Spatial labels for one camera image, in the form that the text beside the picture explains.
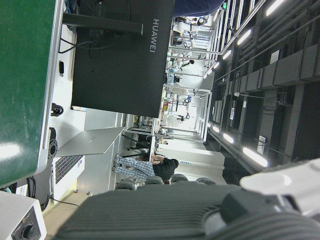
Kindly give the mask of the right dark grey robot hand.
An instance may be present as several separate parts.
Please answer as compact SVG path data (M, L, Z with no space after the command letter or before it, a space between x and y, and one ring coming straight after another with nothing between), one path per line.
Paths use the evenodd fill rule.
M317 240L320 161L291 162L239 185L178 181L89 197L56 240Z

